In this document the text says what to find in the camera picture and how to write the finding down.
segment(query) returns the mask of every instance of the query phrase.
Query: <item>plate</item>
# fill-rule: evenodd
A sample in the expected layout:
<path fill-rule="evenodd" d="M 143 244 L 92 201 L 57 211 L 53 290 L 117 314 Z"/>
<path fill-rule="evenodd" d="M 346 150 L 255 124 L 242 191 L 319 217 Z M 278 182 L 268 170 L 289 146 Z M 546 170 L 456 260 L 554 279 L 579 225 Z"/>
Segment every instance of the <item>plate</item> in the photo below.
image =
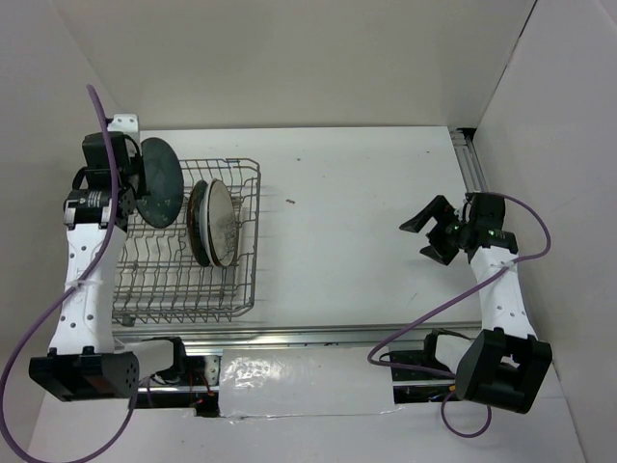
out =
<path fill-rule="evenodd" d="M 207 220 L 210 189 L 212 188 L 212 185 L 214 183 L 215 183 L 215 180 L 210 181 L 207 189 L 205 190 L 203 201 L 201 202 L 200 217 L 202 218 L 202 220 L 200 220 L 200 235 L 201 235 L 201 244 L 205 248 L 205 251 L 208 254 L 208 258 L 210 259 L 210 262 L 216 265 L 214 263 L 214 258 L 212 257 L 212 248 L 211 248 L 212 245 L 210 243 L 210 233 L 208 231 L 208 220 Z"/>
<path fill-rule="evenodd" d="M 184 176 L 180 161 L 170 145 L 160 138 L 142 142 L 148 194 L 137 201 L 144 221 L 156 229 L 175 222 L 184 201 Z"/>
<path fill-rule="evenodd" d="M 213 179 L 206 200 L 207 248 L 214 265 L 227 267 L 235 259 L 238 244 L 238 224 L 231 195 L 224 183 Z"/>
<path fill-rule="evenodd" d="M 207 190 L 208 184 L 204 180 L 198 181 L 191 190 L 191 196 L 186 205 L 186 227 L 188 229 L 191 251 L 193 251 L 193 256 L 197 263 L 203 267 L 207 267 L 211 262 L 201 239 L 201 223 L 207 221 L 207 214 L 201 215 L 202 206 L 206 204 L 204 199 L 206 198 Z"/>

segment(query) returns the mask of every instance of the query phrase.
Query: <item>white wall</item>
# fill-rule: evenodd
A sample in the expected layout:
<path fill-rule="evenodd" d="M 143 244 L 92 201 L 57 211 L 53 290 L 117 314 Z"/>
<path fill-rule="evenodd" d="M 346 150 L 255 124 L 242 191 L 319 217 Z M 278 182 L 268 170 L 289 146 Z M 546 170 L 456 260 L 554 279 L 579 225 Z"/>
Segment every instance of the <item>white wall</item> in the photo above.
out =
<path fill-rule="evenodd" d="M 615 461 L 616 18 L 614 0 L 540 0 L 475 137 L 491 187 L 529 201 L 553 233 L 523 287 L 590 463 Z M 523 251 L 539 249 L 532 220 L 512 215 Z"/>
<path fill-rule="evenodd" d="M 533 0 L 54 0 L 148 128 L 477 126 Z"/>
<path fill-rule="evenodd" d="M 82 163 L 81 140 L 97 128 L 85 85 L 102 87 L 49 4 L 0 4 L 0 364 L 60 294 L 66 268 L 62 202 Z M 103 92 L 101 97 L 108 103 Z M 9 426 L 27 448 L 43 393 L 27 376 L 51 326 L 35 336 L 9 382 Z M 0 441 L 0 460 L 17 461 Z"/>

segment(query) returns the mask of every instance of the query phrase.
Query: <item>white backdrop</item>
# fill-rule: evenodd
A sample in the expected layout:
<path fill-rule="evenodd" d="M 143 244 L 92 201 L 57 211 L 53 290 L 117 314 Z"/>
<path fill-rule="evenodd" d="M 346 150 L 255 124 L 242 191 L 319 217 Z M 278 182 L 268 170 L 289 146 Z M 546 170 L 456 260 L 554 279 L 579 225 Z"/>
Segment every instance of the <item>white backdrop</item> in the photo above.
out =
<path fill-rule="evenodd" d="M 477 126 L 533 0 L 55 0 L 148 128 Z"/>
<path fill-rule="evenodd" d="M 615 461 L 617 1 L 540 0 L 475 137 L 490 186 L 529 202 L 554 247 L 522 265 L 590 463 Z M 512 208 L 523 252 L 542 246 Z"/>
<path fill-rule="evenodd" d="M 421 233 L 398 229 L 437 195 L 463 201 L 446 127 L 142 134 L 166 140 L 180 158 L 260 164 L 255 307 L 233 320 L 243 327 L 409 323 L 475 284 L 464 253 L 448 266 L 419 253 L 432 223 Z M 431 321 L 479 323 L 479 299 Z"/>
<path fill-rule="evenodd" d="M 62 203 L 83 162 L 81 141 L 97 122 L 86 92 L 93 83 L 114 110 L 62 21 L 41 0 L 0 2 L 0 364 L 45 306 L 66 273 Z M 42 389 L 28 378 L 28 359 L 46 352 L 47 325 L 18 361 L 5 413 L 27 448 Z M 0 440 L 0 461 L 20 461 Z"/>

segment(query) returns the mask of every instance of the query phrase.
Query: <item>dark gray plate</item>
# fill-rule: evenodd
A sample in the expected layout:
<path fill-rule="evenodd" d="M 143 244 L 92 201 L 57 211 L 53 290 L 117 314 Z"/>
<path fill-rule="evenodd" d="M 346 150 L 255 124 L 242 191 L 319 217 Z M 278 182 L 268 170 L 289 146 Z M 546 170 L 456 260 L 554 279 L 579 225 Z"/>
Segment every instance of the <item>dark gray plate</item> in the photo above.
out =
<path fill-rule="evenodd" d="M 206 220 L 205 217 L 201 217 L 201 205 L 205 201 L 205 191 L 208 184 L 205 180 L 198 181 L 189 197 L 189 203 L 186 205 L 186 227 L 189 232 L 189 242 L 191 243 L 191 250 L 193 256 L 199 265 L 207 267 L 210 264 L 210 258 L 203 246 L 203 240 L 201 239 L 200 225 L 201 221 Z"/>
<path fill-rule="evenodd" d="M 149 195 L 137 202 L 137 210 L 156 229 L 171 225 L 182 208 L 184 177 L 174 149 L 165 140 L 142 142 L 142 156 Z"/>

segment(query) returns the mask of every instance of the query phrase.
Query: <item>metal frame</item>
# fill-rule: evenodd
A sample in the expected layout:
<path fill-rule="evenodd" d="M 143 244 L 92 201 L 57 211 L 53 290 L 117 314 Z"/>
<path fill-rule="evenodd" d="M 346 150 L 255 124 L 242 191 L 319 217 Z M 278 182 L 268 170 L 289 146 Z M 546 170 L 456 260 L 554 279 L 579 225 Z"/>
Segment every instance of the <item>metal frame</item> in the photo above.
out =
<path fill-rule="evenodd" d="M 486 191 L 486 181 L 470 136 L 462 129 L 450 131 L 452 145 L 468 191 Z M 222 325 L 184 324 L 142 325 L 137 328 L 115 326 L 121 341 L 144 340 L 157 336 L 181 336 L 189 355 L 221 355 L 224 348 L 300 348 L 316 346 L 374 345 L 404 325 L 362 325 L 325 327 L 281 327 L 264 329 L 224 328 Z M 475 336 L 481 323 L 424 323 L 396 341 L 397 348 L 417 349 L 434 328 L 445 328 Z"/>
<path fill-rule="evenodd" d="M 463 181 L 467 191 L 488 191 L 486 179 L 482 173 L 482 167 L 478 161 L 478 156 L 473 146 L 471 137 L 465 133 L 466 130 L 457 128 L 450 130 L 452 146 L 456 153 L 456 159 L 461 168 Z"/>
<path fill-rule="evenodd" d="M 454 384 L 453 379 L 424 379 L 417 381 L 396 381 L 392 380 L 393 388 L 421 388 L 421 387 L 435 387 L 435 386 L 450 386 Z M 219 392 L 219 386 L 210 386 L 210 391 Z M 140 394 L 146 394 L 148 392 L 148 388 L 140 387 Z M 156 384 L 150 385 L 150 393 L 176 393 L 176 394 L 189 394 L 189 393 L 207 393 L 208 388 L 205 386 L 193 386 L 193 388 L 189 386 L 160 386 Z"/>

